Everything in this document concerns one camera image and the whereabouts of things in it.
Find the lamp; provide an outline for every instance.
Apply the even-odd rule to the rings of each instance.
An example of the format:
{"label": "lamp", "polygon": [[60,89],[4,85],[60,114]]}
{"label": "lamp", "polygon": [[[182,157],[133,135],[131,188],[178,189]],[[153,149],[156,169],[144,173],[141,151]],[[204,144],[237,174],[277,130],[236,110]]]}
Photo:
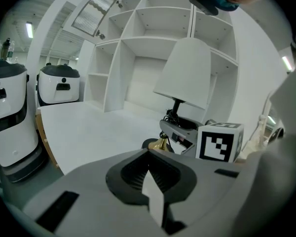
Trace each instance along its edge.
{"label": "lamp", "polygon": [[[211,52],[206,43],[195,38],[178,40],[158,79],[154,92],[174,99],[166,120],[179,124],[180,103],[206,109],[211,76]],[[160,139],[148,139],[142,148],[165,150],[168,137],[161,132]]]}

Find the white robot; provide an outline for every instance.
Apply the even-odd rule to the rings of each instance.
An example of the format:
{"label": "white robot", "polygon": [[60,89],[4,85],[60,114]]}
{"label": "white robot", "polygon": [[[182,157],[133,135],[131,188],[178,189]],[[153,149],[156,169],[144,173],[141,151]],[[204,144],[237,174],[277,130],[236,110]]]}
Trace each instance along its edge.
{"label": "white robot", "polygon": [[36,107],[79,101],[79,72],[47,63],[37,76]]}
{"label": "white robot", "polygon": [[28,79],[24,65],[0,61],[0,165],[11,182],[23,180],[46,159],[28,111]]}

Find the gold object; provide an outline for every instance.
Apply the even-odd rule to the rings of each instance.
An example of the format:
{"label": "gold object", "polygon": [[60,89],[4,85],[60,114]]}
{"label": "gold object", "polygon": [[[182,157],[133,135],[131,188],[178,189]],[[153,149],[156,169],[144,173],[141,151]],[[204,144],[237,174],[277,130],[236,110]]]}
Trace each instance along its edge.
{"label": "gold object", "polygon": [[158,139],[155,142],[150,142],[148,145],[149,149],[160,149],[163,151],[167,151],[169,152],[168,148],[167,148],[167,139]]}

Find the black and white pattern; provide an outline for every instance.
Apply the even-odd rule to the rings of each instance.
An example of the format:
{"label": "black and white pattern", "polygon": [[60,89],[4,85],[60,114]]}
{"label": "black and white pattern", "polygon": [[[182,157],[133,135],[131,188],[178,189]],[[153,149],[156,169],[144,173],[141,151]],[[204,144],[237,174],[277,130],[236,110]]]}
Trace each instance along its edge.
{"label": "black and white pattern", "polygon": [[242,146],[242,139],[243,139],[243,130],[241,130],[241,132],[239,133],[239,139],[238,139],[238,144],[237,144],[237,151],[236,151],[234,160],[236,160],[237,157],[238,157],[238,155],[240,154],[241,146]]}
{"label": "black and white pattern", "polygon": [[238,128],[239,126],[241,126],[241,124],[233,124],[233,123],[216,123],[211,125],[218,126],[218,127],[226,127],[226,128]]}
{"label": "black and white pattern", "polygon": [[199,157],[202,159],[229,161],[233,134],[202,132]]}

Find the ceiling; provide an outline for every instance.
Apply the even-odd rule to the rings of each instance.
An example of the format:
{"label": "ceiling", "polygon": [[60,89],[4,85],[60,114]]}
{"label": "ceiling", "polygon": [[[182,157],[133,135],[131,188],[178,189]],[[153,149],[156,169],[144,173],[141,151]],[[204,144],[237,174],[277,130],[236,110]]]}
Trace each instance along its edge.
{"label": "ceiling", "polygon": [[[0,26],[0,40],[3,42],[6,38],[11,38],[11,40],[15,41],[15,52],[28,52],[32,39],[28,37],[26,22],[32,22],[35,38],[35,31],[41,19],[54,1],[19,0],[6,14]],[[50,54],[61,58],[75,58],[78,56],[83,39],[62,30],[66,18],[72,12],[72,8],[73,5],[68,3],[57,15],[43,44],[42,55]]]}

